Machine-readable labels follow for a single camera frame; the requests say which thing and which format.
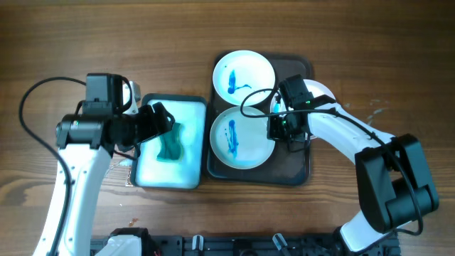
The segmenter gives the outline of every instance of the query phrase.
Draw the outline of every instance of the dark tray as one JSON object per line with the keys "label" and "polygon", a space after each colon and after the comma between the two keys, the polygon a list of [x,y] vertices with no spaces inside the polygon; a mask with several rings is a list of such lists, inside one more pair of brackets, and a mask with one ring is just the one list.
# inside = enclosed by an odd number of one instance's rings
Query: dark tray
{"label": "dark tray", "polygon": [[[225,51],[221,53],[214,63],[232,52]],[[293,75],[300,74],[303,78],[313,79],[313,69],[310,62],[297,55],[282,54],[282,53],[260,53],[272,64],[275,71],[275,87],[278,82],[283,81]],[[269,106],[273,95],[271,94],[266,100],[255,105],[257,109],[264,113],[270,113]],[[223,111],[234,107],[230,103],[224,101],[215,88],[211,87],[210,102],[208,105],[208,120],[207,127],[212,127],[215,118]],[[239,170],[225,165],[213,153],[212,147],[208,150],[207,169],[205,174],[209,178],[224,180],[224,181],[246,181],[252,183],[267,183],[284,186],[300,186],[304,184],[310,176],[310,147],[308,150],[297,153],[289,153],[287,151],[286,142],[277,142],[272,155],[263,164],[253,169]]]}

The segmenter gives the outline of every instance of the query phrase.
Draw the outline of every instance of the wood grain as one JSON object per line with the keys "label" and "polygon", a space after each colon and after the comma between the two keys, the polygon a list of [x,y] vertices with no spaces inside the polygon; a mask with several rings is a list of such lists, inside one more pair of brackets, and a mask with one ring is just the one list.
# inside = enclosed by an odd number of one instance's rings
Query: wood grain
{"label": "wood grain", "polygon": [[[22,94],[43,78],[119,73],[145,93],[208,98],[213,59],[227,49],[296,53],[346,109],[380,130],[417,136],[441,198],[424,233],[401,235],[403,255],[455,250],[455,16],[450,1],[300,1],[0,8],[0,255],[33,252],[47,215],[56,160],[20,128]],[[55,143],[55,125],[84,88],[33,92],[26,122]],[[308,186],[202,180],[194,191],[124,186],[108,174],[94,235],[134,226],[154,234],[331,232],[359,211],[355,169],[316,140]]]}
{"label": "wood grain", "polygon": [[[299,0],[249,0],[249,2],[278,2]],[[81,4],[159,4],[159,3],[210,3],[242,2],[242,0],[0,0],[2,6],[49,6]]]}

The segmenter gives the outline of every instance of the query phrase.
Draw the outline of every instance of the white plate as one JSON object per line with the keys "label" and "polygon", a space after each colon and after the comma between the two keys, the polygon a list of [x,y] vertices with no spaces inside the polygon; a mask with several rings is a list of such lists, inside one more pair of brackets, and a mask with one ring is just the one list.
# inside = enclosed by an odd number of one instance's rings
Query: white plate
{"label": "white plate", "polygon": [[[275,72],[270,62],[259,53],[237,50],[221,58],[213,70],[213,86],[225,101],[239,106],[250,93],[275,86]],[[269,96],[258,92],[245,106],[256,105]]]}
{"label": "white plate", "polygon": [[323,84],[318,81],[304,79],[306,88],[308,88],[309,92],[313,93],[313,97],[319,97],[321,95],[328,95],[332,99],[335,100],[335,95]]}
{"label": "white plate", "polygon": [[[245,114],[264,114],[244,107]],[[264,163],[272,154],[275,141],[267,139],[267,118],[249,118],[240,107],[221,113],[212,124],[210,145],[224,164],[236,169],[251,169]]]}

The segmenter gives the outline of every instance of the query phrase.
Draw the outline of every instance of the green sponge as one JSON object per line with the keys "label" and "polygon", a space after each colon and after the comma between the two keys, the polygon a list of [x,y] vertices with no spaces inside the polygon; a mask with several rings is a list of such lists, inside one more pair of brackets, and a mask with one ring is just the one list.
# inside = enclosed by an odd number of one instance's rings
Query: green sponge
{"label": "green sponge", "polygon": [[174,123],[172,130],[162,134],[159,139],[161,148],[156,160],[158,161],[179,161],[183,157],[183,146],[180,143],[180,130],[182,124]]}

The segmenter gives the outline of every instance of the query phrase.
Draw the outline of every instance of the blue paint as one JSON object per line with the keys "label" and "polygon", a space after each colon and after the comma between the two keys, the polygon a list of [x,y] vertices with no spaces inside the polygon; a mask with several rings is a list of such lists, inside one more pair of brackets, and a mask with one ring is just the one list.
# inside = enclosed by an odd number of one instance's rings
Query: blue paint
{"label": "blue paint", "polygon": [[279,104],[275,103],[275,106],[273,106],[273,112],[278,113],[279,112]]}
{"label": "blue paint", "polygon": [[240,86],[240,87],[235,87],[235,70],[232,70],[230,75],[229,75],[229,88],[227,89],[227,93],[233,94],[236,90],[238,90],[240,88],[244,88],[244,87],[251,88],[251,86],[249,86],[249,85],[243,85],[243,86]]}
{"label": "blue paint", "polygon": [[228,133],[225,133],[227,139],[227,145],[229,146],[229,152],[232,153],[234,158],[237,156],[237,148],[239,146],[239,142],[237,141],[237,132],[235,132],[235,121],[229,121],[229,134],[230,139],[228,138]]}

